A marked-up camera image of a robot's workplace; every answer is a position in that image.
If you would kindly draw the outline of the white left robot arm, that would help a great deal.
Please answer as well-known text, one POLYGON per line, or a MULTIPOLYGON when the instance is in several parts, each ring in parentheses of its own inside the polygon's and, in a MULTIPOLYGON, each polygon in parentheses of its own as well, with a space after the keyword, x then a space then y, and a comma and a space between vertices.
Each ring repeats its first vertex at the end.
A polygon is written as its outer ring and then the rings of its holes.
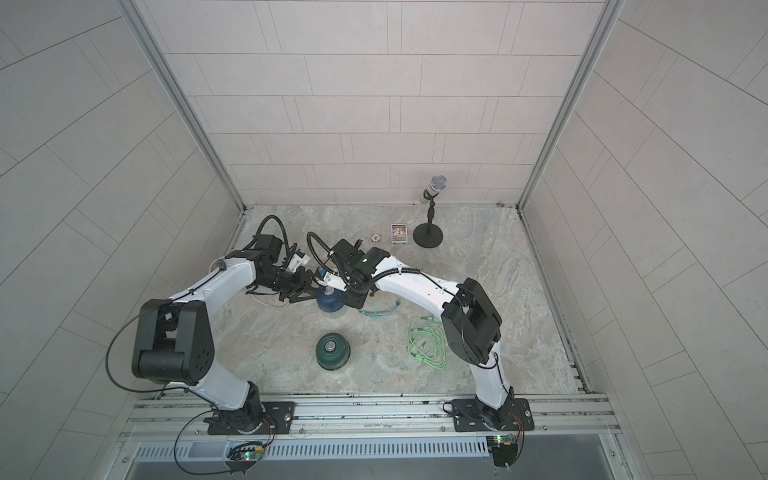
POLYGON ((235 294, 264 287, 280 301, 312 300, 317 288, 296 246, 281 256, 283 241, 257 234, 248 247, 215 262, 186 290, 144 304, 137 320, 131 370, 135 377, 187 387, 221 411, 243 409, 255 389, 215 359, 211 317, 235 294))

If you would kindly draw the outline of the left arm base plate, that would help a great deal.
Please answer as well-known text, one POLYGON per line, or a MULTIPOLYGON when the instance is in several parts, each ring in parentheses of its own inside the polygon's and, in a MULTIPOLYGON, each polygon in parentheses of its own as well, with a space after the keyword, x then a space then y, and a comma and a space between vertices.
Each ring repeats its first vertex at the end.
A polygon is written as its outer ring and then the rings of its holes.
POLYGON ((295 402, 268 401, 259 407, 236 411, 215 411, 205 418, 208 435, 288 434, 296 408, 295 402))

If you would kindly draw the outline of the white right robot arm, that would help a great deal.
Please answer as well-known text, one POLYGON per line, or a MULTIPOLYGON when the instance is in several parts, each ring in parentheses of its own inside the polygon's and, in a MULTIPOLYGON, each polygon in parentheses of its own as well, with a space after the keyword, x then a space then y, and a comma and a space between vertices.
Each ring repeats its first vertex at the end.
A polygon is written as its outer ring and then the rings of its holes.
POLYGON ((476 398, 500 411, 514 394, 500 361, 502 318, 474 279, 440 279, 410 267, 394 255, 373 247, 363 252, 346 240, 329 251, 335 271, 325 280, 341 291, 341 301, 360 309, 373 291, 399 296, 440 318, 450 349, 471 368, 476 398))

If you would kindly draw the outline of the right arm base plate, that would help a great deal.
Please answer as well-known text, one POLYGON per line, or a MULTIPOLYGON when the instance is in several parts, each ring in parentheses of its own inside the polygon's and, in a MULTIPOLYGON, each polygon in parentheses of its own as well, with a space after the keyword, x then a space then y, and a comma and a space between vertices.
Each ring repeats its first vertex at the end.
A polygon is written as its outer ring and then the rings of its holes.
POLYGON ((444 412, 454 422, 457 432, 525 432, 535 429, 527 399, 508 398, 499 409, 493 409, 477 398, 454 399, 443 404, 444 412))

